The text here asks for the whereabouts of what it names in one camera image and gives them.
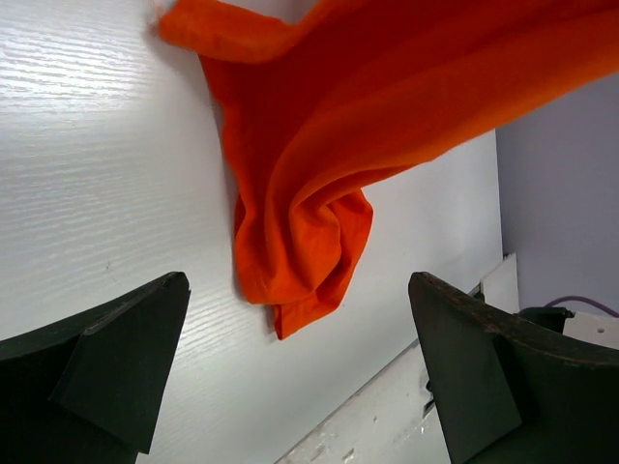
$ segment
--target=purple wall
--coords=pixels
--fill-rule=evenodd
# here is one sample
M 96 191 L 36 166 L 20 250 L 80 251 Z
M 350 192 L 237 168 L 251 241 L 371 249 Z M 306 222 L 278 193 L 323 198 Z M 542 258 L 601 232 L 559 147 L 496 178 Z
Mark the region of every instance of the purple wall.
M 619 73 L 501 128 L 497 148 L 521 307 L 579 294 L 619 308 Z

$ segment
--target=textured white surface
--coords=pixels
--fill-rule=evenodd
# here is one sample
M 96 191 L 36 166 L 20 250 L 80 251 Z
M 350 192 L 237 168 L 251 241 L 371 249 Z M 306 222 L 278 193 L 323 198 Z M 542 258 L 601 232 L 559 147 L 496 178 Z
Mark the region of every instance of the textured white surface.
M 0 7 L 0 338 L 168 271 L 192 283 L 140 463 L 274 462 L 415 338 L 411 272 L 470 289 L 500 262 L 491 133 L 368 188 L 375 223 L 344 305 L 277 342 L 235 292 L 234 187 L 196 56 L 145 32 L 148 2 Z
M 277 464 L 449 464 L 417 343 L 341 405 Z

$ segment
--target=cloth fold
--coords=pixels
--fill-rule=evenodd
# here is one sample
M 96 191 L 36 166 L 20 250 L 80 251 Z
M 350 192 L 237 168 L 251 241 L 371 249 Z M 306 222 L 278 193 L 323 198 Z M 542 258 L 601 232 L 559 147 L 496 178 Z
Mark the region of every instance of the cloth fold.
M 279 338 L 343 299 L 361 187 L 619 71 L 617 0 L 322 0 L 298 24 L 179 0 L 159 30 L 222 105 L 236 272 Z

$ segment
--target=orange cloth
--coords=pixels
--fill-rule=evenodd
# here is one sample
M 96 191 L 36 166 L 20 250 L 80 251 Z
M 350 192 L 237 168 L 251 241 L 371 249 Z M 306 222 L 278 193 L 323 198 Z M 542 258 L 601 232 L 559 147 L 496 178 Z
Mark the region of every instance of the orange cloth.
M 343 298 L 362 186 L 619 70 L 619 0 L 322 0 L 294 25 L 180 0 L 160 34 L 223 107 L 236 269 L 280 338 Z

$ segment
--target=purple cable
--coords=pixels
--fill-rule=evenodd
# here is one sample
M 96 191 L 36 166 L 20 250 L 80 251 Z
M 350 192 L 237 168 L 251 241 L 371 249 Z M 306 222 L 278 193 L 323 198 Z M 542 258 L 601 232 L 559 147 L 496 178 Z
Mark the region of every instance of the purple cable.
M 567 296 L 567 297 L 557 298 L 556 300 L 552 300 L 545 307 L 553 307 L 553 306 L 557 306 L 557 305 L 559 305 L 561 303 L 565 303 L 565 302 L 585 303 L 587 305 L 591 305 L 593 307 L 596 307 L 600 311 L 603 311 L 603 312 L 605 312 L 606 314 L 608 314 L 608 315 L 610 315 L 612 317 L 619 317 L 619 312 L 615 311 L 614 309 L 609 308 L 605 304 L 598 303 L 595 300 L 591 300 L 590 298 L 587 298 L 587 297 L 579 297 L 578 295 L 570 295 L 570 296 Z

